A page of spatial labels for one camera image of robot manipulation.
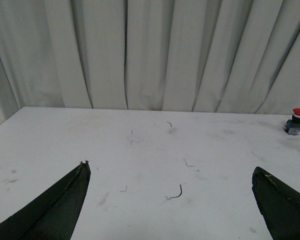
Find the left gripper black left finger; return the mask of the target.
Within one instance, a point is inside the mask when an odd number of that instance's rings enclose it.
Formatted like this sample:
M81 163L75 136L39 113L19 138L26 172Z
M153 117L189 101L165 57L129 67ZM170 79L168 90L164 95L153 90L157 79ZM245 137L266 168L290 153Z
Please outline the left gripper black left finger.
M69 240L91 178L89 162L77 167L0 223L0 240Z

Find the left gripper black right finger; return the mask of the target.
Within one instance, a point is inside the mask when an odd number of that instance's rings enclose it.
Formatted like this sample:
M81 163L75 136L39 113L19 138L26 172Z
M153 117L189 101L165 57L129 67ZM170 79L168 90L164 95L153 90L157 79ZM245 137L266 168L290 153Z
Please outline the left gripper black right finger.
M300 193L259 166L252 191L271 237L300 240Z

